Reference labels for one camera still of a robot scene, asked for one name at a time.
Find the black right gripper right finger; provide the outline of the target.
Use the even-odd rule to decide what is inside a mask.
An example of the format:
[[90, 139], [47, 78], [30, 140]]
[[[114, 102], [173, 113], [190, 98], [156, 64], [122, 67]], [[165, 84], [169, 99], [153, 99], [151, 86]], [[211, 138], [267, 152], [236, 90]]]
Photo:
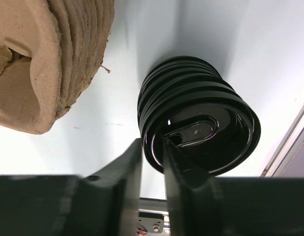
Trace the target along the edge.
[[213, 177], [163, 141], [172, 236], [304, 236], [304, 178]]

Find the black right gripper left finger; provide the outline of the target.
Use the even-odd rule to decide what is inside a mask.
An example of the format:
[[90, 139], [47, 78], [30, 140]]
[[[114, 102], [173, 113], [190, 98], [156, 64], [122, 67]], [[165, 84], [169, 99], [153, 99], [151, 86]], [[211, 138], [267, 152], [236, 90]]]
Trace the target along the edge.
[[134, 236], [140, 139], [98, 172], [0, 176], [0, 236]]

